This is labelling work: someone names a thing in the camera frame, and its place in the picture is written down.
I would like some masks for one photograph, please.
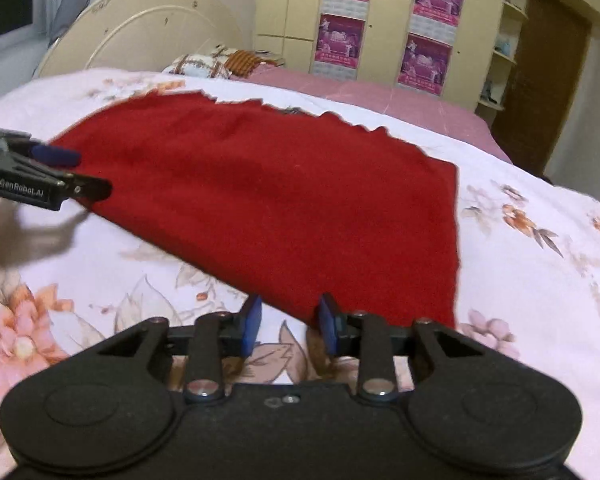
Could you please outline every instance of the wooden door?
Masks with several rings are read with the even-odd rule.
[[[526,13],[492,133],[516,166],[542,176],[578,84],[590,23],[558,0],[528,0]]]

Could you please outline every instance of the cream headboard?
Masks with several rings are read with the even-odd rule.
[[[160,72],[183,54],[209,54],[242,33],[220,0],[98,0],[46,53],[37,77],[95,67]]]

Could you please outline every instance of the floral bedsheet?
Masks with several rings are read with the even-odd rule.
[[[46,140],[119,100],[189,90],[221,101],[261,98],[314,114],[332,110],[353,124],[384,125],[456,164],[458,330],[570,387],[584,425],[568,463],[583,478],[600,480],[600,203],[395,118],[242,82],[89,70],[8,94],[0,100],[0,127]],[[49,212],[1,201],[0,401],[28,375],[142,319],[189,324],[208,312],[237,311],[244,298],[75,202]],[[265,306],[258,341],[244,366],[225,362],[229,383],[356,379],[355,360],[329,362],[317,335],[273,306]],[[412,388],[406,361],[396,364],[400,387]],[[0,433],[0,476],[13,465]]]

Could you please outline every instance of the bed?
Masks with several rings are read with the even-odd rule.
[[[218,44],[243,45],[234,17],[219,0],[98,0],[52,45],[36,77],[98,67],[162,72],[179,56],[209,54]],[[481,118],[433,96],[272,66],[257,68],[247,80],[362,106],[464,140],[510,162]]]
[[[358,102],[366,105],[361,107],[346,102],[360,98],[352,97],[356,91],[349,84],[335,82],[315,92],[329,99],[310,95],[316,80],[304,75],[284,82],[280,71],[266,71],[254,84],[128,68],[134,71],[91,66],[36,79],[0,100],[0,127],[51,140],[133,96],[204,91],[220,102],[256,98],[314,115],[332,111],[368,129],[385,126],[391,136],[455,164],[457,328],[574,392],[584,424],[568,465],[583,478],[600,480],[599,202],[532,177],[470,139],[386,113],[391,89],[379,100],[384,104]],[[274,78],[281,86],[297,84],[301,92],[268,86]],[[452,134],[443,106],[437,108],[439,128]],[[189,324],[210,312],[236,312],[246,296],[75,202],[48,212],[1,201],[0,218],[0,401],[26,376],[142,319],[165,316],[172,324]],[[316,357],[319,349],[307,326],[274,305],[265,306],[258,340],[263,344],[243,368],[225,370],[229,382],[355,381],[355,360],[328,363]],[[407,363],[398,359],[396,367],[400,387],[413,387]],[[0,476],[12,466],[0,434]]]

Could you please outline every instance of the red cloth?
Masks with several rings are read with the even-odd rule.
[[[454,322],[456,167],[384,128],[152,94],[54,143],[112,181],[96,213],[305,322],[323,292],[392,324]]]

